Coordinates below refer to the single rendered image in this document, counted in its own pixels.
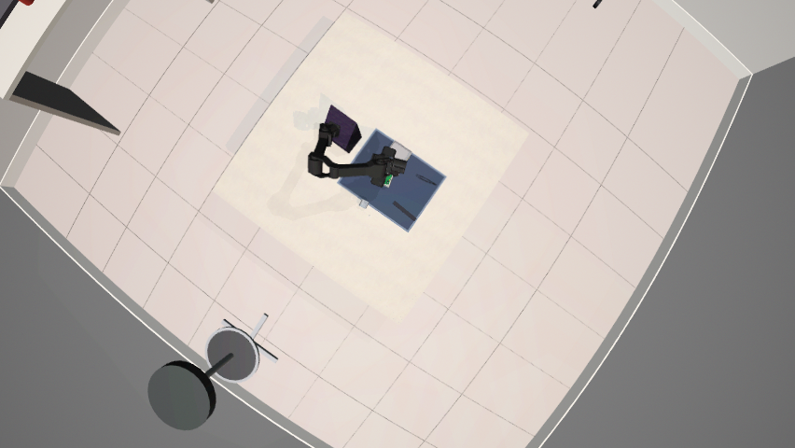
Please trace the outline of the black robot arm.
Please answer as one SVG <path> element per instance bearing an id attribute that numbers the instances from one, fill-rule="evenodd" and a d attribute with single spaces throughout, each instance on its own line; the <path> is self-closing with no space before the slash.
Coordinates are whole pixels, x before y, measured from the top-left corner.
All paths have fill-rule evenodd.
<path id="1" fill-rule="evenodd" d="M 354 175 L 368 175 L 372 178 L 383 178 L 389 175 L 404 174 L 407 161 L 389 159 L 385 154 L 372 154 L 366 163 L 338 164 L 325 156 L 327 147 L 332 145 L 332 137 L 339 137 L 341 126 L 333 123 L 320 123 L 319 140 L 314 151 L 308 155 L 307 172 L 319 178 L 338 179 Z M 329 167 L 329 173 L 323 173 L 323 162 Z"/>

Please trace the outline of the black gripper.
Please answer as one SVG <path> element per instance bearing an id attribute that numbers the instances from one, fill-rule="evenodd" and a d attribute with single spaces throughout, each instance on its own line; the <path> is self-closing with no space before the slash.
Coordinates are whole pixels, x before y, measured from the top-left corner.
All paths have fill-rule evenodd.
<path id="1" fill-rule="evenodd" d="M 396 153 L 397 153 L 397 152 L 396 152 L 396 150 L 395 150 L 395 149 L 393 149 L 393 148 L 391 148 L 391 147 L 387 147 L 387 146 L 385 146 L 385 147 L 383 148 L 383 150 L 382 150 L 382 153 L 381 153 L 381 154 L 385 154 L 387 157 L 389 156 L 389 157 L 392 157 L 392 158 L 394 159 L 394 158 L 395 158 L 395 155 L 396 155 Z M 389 157 L 388 157 L 388 158 L 389 158 Z M 389 158 L 389 159 L 390 159 L 390 158 Z M 392 160 L 393 160 L 393 159 L 392 159 Z M 383 177 L 383 178 L 371 178 L 371 181 L 370 181 L 370 183 L 371 183 L 371 184 L 373 184 L 373 185 L 376 185 L 376 186 L 378 186 L 378 187 L 381 187 L 381 188 L 382 188 L 382 187 L 384 186 L 385 179 L 386 179 L 386 177 Z"/>

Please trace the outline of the blue-grey flat mat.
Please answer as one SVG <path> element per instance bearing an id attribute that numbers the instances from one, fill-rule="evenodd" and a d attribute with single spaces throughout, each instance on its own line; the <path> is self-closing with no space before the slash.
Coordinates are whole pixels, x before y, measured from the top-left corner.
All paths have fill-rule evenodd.
<path id="1" fill-rule="evenodd" d="M 383 148 L 385 146 L 390 147 L 393 142 L 394 139 L 391 139 L 376 128 L 351 164 L 370 161 L 372 154 L 381 154 Z M 446 176 L 440 171 L 412 153 L 407 160 L 404 174 L 399 173 L 398 176 L 393 176 L 389 188 L 386 186 L 381 188 L 371 184 L 371 177 L 368 175 L 341 177 L 337 184 L 343 186 L 358 199 L 369 202 L 368 205 L 370 207 L 397 224 L 404 231 L 409 232 L 445 178 Z M 428 179 L 437 185 L 432 184 Z M 394 201 L 416 217 L 416 220 L 413 221 L 394 206 Z"/>

